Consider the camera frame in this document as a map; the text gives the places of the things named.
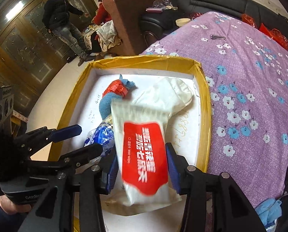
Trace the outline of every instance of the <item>metal bolt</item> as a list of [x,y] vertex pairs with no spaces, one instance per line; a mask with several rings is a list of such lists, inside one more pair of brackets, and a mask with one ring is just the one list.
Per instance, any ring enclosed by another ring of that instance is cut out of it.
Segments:
[[227,172],[221,173],[221,176],[222,176],[222,178],[224,178],[224,179],[230,178],[230,175],[229,175]]
[[100,167],[98,165],[93,165],[91,167],[91,170],[94,171],[94,172],[98,171],[99,169],[100,169]]
[[66,174],[65,173],[59,173],[57,175],[58,179],[63,179],[64,177],[66,177]]
[[187,170],[188,170],[189,172],[193,172],[193,171],[195,171],[195,170],[196,170],[196,167],[195,167],[195,166],[192,166],[192,165],[190,165],[190,166],[187,166]]

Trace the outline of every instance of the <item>man's hand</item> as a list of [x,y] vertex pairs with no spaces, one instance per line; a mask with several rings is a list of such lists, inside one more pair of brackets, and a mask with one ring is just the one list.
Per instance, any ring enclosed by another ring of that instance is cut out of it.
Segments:
[[10,199],[5,195],[0,196],[0,207],[8,215],[14,215],[16,213],[26,213],[31,210],[31,206],[29,204],[16,205],[12,201],[10,201]]

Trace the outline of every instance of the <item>brown sofa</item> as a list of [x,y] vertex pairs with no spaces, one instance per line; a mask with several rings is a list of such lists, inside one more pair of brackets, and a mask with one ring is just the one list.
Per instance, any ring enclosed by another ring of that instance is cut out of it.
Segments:
[[118,55],[138,55],[146,49],[139,28],[139,18],[154,0],[103,0],[103,6],[112,16],[122,44],[112,47],[109,52]]

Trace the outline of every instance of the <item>gray jeans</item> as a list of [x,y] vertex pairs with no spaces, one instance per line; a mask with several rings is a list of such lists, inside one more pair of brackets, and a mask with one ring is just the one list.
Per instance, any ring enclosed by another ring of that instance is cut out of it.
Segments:
[[72,23],[68,22],[65,26],[54,29],[53,34],[65,42],[81,58],[88,56],[88,49],[84,43],[83,36]]

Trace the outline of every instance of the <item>purple floral tablecloth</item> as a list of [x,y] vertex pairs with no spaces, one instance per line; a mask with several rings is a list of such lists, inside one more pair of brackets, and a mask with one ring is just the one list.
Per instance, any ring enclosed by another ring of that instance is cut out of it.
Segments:
[[208,172],[229,172],[254,207],[278,197],[288,165],[288,52],[246,23],[208,12],[142,54],[202,64],[213,115]]

